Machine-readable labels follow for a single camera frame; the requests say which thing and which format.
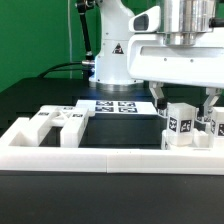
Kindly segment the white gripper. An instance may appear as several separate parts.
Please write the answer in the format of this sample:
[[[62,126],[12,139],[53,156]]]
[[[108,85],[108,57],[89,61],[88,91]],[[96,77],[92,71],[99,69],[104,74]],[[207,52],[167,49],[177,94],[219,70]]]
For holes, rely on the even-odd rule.
[[[150,81],[160,116],[167,115],[163,83],[174,83],[207,87],[198,118],[211,119],[224,88],[224,19],[216,11],[215,5],[156,5],[130,19],[127,69]]]

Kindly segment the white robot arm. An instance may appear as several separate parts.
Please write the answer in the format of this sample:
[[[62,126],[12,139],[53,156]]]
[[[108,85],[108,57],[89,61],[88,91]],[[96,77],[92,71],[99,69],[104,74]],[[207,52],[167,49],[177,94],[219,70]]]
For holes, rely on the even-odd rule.
[[[224,90],[223,0],[156,0],[138,15],[121,0],[95,2],[102,34],[90,84],[114,91],[147,81],[155,100],[165,83],[201,86],[208,98],[198,117],[209,120]]]

